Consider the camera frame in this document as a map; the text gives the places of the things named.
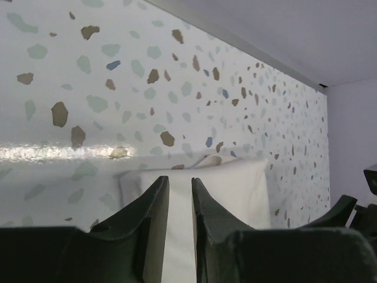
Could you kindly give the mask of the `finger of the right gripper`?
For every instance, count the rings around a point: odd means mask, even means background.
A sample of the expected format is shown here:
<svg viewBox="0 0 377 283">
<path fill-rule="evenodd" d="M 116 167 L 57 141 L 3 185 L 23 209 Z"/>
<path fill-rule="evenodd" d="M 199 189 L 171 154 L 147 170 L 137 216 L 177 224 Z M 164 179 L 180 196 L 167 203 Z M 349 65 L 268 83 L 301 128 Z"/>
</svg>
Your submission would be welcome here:
<svg viewBox="0 0 377 283">
<path fill-rule="evenodd" d="M 303 228 L 345 227 L 357 201 L 354 197 L 342 195 L 328 212 Z"/>
</svg>

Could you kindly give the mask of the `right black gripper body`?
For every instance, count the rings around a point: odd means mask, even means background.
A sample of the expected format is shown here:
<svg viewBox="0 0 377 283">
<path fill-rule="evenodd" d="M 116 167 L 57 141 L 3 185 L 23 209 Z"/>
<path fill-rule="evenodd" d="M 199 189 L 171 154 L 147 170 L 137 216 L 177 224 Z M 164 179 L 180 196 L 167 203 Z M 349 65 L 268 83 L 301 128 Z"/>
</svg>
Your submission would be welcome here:
<svg viewBox="0 0 377 283">
<path fill-rule="evenodd" d="M 361 233 L 376 233 L 376 169 L 365 169 L 364 175 L 373 198 L 364 207 L 356 205 L 356 214 L 352 221 L 352 229 Z"/>
</svg>

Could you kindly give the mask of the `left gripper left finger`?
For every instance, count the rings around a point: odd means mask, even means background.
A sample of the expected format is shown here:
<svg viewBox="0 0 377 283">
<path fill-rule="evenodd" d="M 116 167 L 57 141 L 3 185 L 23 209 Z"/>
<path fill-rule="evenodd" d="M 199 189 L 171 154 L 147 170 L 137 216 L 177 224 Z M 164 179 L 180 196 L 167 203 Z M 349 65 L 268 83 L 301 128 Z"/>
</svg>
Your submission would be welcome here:
<svg viewBox="0 0 377 283">
<path fill-rule="evenodd" d="M 158 177 L 136 200 L 96 224 L 103 246 L 92 256 L 88 282 L 161 282 L 169 180 Z"/>
</svg>

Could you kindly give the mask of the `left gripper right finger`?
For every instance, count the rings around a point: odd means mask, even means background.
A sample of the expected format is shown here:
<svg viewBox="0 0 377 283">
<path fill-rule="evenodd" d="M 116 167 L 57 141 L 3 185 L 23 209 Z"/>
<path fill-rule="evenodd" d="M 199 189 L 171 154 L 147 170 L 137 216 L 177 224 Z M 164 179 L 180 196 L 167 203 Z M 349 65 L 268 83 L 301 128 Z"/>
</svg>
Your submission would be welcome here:
<svg viewBox="0 0 377 283">
<path fill-rule="evenodd" d="M 259 282 L 257 230 L 216 201 L 199 178 L 192 195 L 197 228 L 197 282 Z"/>
</svg>

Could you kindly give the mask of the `white printed t shirt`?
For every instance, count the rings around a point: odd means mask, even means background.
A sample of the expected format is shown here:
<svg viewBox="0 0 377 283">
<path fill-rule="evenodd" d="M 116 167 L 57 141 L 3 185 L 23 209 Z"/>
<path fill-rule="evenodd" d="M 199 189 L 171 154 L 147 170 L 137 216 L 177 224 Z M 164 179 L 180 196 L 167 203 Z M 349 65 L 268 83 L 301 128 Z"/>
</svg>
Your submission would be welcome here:
<svg viewBox="0 0 377 283">
<path fill-rule="evenodd" d="M 169 179 L 169 203 L 162 282 L 195 282 L 191 180 L 199 178 L 209 194 L 245 224 L 271 228 L 266 174 L 268 160 L 211 154 L 190 169 L 132 170 L 120 179 L 123 204 L 140 197 L 160 176 Z"/>
</svg>

